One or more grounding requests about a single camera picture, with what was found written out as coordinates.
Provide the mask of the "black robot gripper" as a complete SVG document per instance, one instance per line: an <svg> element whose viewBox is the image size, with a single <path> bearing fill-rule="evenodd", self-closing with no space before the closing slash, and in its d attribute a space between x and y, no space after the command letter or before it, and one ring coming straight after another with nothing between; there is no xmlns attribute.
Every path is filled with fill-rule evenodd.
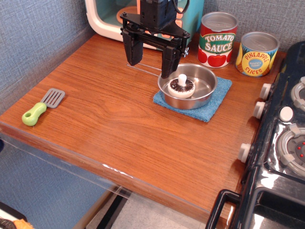
<svg viewBox="0 0 305 229"><path fill-rule="evenodd" d="M189 1L181 10L177 0L142 0L140 1L140 13L132 14L123 12L121 35L128 63L135 66L142 60L143 45L163 50L162 74L163 79L168 78L176 71L182 56L188 55L187 40L190 34L176 24L177 14L186 13ZM156 34L173 37L178 43L173 47L167 46L168 41Z"/></svg>

